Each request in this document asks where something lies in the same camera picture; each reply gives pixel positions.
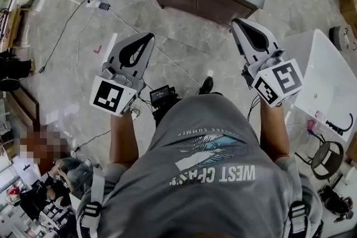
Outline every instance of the black chair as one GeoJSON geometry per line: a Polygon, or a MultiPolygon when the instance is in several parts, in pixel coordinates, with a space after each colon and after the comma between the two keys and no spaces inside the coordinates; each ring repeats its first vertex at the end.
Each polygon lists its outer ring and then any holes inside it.
{"type": "Polygon", "coordinates": [[[325,179],[329,179],[332,177],[340,168],[342,164],[342,160],[344,158],[344,149],[339,142],[334,141],[326,141],[324,137],[320,138],[319,136],[315,135],[312,131],[309,131],[310,134],[315,136],[320,140],[320,147],[317,150],[316,154],[313,158],[309,157],[309,161],[303,159],[298,153],[295,153],[304,163],[311,166],[312,173],[314,176],[323,181],[325,179]],[[337,146],[339,152],[336,153],[331,149],[331,145],[334,144],[337,146]],[[323,166],[328,173],[327,174],[318,174],[315,169],[319,166],[323,166]]]}

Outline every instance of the gray t-shirt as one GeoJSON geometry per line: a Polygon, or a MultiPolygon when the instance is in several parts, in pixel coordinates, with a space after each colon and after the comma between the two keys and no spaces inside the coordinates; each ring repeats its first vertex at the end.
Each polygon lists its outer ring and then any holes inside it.
{"type": "MultiPolygon", "coordinates": [[[[243,114],[209,94],[177,103],[162,119],[148,152],[130,168],[104,169],[98,237],[282,237],[301,193],[312,234],[322,216],[317,193],[292,158],[276,163],[260,149],[243,114]]],[[[90,201],[82,199],[78,213],[90,201]]]]}

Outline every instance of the wheel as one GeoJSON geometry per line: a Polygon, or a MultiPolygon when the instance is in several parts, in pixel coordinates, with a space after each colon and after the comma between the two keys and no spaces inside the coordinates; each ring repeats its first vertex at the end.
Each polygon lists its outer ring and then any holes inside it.
{"type": "Polygon", "coordinates": [[[0,81],[0,90],[2,91],[15,91],[18,90],[21,83],[17,79],[3,79],[0,81]]]}

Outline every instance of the red mark on floor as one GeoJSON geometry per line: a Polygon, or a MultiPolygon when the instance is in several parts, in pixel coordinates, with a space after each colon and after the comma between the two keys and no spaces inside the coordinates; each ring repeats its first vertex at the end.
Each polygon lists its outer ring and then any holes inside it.
{"type": "Polygon", "coordinates": [[[101,49],[102,49],[102,46],[100,45],[99,48],[98,48],[98,50],[97,50],[97,51],[94,50],[93,52],[95,52],[96,54],[99,54],[101,49]]]}

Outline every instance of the shoe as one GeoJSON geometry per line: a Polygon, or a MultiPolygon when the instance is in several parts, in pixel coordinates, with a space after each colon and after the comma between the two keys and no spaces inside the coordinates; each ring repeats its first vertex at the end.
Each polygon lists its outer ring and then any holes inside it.
{"type": "Polygon", "coordinates": [[[208,76],[206,77],[200,88],[199,95],[208,94],[212,91],[212,89],[213,89],[213,78],[211,76],[208,76]]]}

